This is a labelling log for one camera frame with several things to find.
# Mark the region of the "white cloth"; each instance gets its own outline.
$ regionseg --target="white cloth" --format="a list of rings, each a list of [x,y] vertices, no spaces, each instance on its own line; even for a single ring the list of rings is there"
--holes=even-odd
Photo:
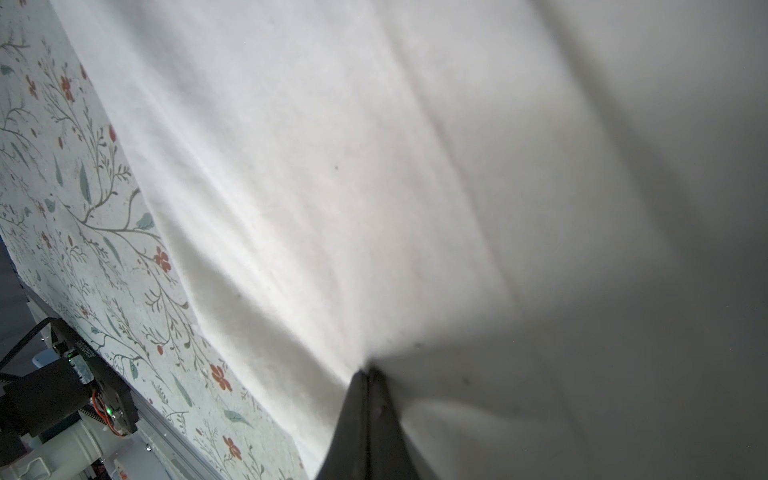
[[[369,362],[425,475],[766,474],[765,2],[54,5],[311,475]]]

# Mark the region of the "white plastic part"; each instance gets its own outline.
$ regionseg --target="white plastic part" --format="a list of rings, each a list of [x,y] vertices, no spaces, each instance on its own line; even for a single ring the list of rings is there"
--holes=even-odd
[[[0,470],[0,480],[70,480],[124,440],[96,420],[73,426]]]

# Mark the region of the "black cable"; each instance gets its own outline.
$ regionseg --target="black cable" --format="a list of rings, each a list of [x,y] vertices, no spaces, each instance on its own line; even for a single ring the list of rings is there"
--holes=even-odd
[[[47,319],[42,320],[40,323],[35,325],[35,328],[29,330],[29,333],[24,335],[24,338],[19,340],[18,343],[16,343],[16,345],[13,346],[11,351],[8,352],[8,354],[6,356],[4,356],[2,360],[0,360],[0,370],[2,370],[3,367],[8,365],[8,363],[11,362],[11,360],[13,360],[13,357],[15,357],[19,352],[21,352],[21,350],[24,348],[24,346],[27,343],[29,343],[30,340],[35,338],[35,335],[40,333],[40,330],[45,328],[45,326],[48,325],[51,322],[51,320],[53,320],[53,319],[55,319],[55,318],[50,316]]]
[[[3,383],[13,383],[20,378],[21,378],[20,376],[14,375],[12,373],[0,372],[0,382],[3,382]]]

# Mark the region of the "red wire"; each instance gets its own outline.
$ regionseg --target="red wire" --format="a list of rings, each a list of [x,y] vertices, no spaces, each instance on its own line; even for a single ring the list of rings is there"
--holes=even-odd
[[[101,417],[101,419],[102,419],[102,420],[104,420],[104,423],[106,423],[106,424],[107,424],[107,426],[108,426],[108,427],[109,427],[109,429],[112,431],[112,433],[114,433],[114,434],[115,434],[115,435],[117,435],[118,437],[125,437],[125,435],[123,435],[122,433],[119,433],[119,432],[118,432],[118,431],[117,431],[117,430],[114,428],[114,426],[112,425],[112,421],[111,421],[111,419],[109,418],[109,415],[107,414],[107,406],[106,406],[106,405],[104,404],[104,402],[101,400],[101,396],[99,396],[99,397],[98,397],[98,399],[97,399],[97,397],[96,397],[96,390],[94,390],[94,392],[93,392],[93,395],[91,395],[91,401],[92,401],[92,402],[93,402],[93,404],[94,404],[94,410],[95,410],[95,411],[96,411],[96,413],[99,415],[99,417]]]

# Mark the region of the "floral wallpaper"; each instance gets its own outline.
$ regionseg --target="floral wallpaper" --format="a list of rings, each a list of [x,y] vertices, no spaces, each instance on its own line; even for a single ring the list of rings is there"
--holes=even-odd
[[[306,478],[195,327],[119,132],[41,0],[0,4],[0,235],[19,275],[224,478]]]

